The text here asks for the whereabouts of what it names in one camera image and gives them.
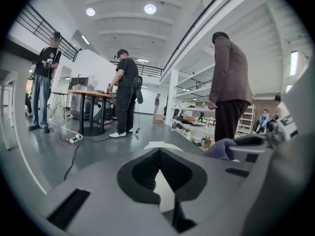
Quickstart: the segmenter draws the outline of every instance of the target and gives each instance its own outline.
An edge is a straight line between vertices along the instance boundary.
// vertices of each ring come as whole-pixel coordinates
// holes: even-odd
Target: man in brown blazer
[[[216,110],[215,141],[234,139],[237,123],[252,102],[247,59],[224,32],[213,34],[215,70],[208,108]]]

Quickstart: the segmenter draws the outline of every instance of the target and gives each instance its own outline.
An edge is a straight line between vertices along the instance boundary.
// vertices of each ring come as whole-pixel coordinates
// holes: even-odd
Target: blue jeans
[[[42,75],[35,74],[33,81],[33,92],[31,95],[31,108],[33,111],[32,126],[40,128],[48,127],[47,123],[47,102],[50,92],[50,80]],[[39,119],[38,119],[38,100],[39,100]]]

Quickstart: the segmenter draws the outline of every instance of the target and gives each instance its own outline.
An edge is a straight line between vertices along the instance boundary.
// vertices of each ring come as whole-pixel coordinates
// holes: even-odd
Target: black shoe
[[[42,128],[42,131],[43,131],[43,133],[44,133],[44,134],[47,134],[47,133],[49,133],[49,132],[50,132],[50,130],[49,130],[49,128],[48,128],[48,127],[44,127],[44,128]]]
[[[39,129],[39,126],[29,126],[29,131]]]

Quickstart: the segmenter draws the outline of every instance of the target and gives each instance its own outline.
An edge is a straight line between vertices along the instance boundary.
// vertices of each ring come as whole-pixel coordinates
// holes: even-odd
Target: suit jacket
[[[209,100],[245,100],[252,103],[247,59],[243,51],[225,37],[215,41],[215,70]]]

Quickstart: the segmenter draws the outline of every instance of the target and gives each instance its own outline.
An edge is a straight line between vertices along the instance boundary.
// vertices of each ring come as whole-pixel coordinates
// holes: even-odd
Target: dark maroon pants
[[[230,138],[234,139],[237,123],[246,108],[250,105],[245,100],[229,100],[216,103],[215,142]]]

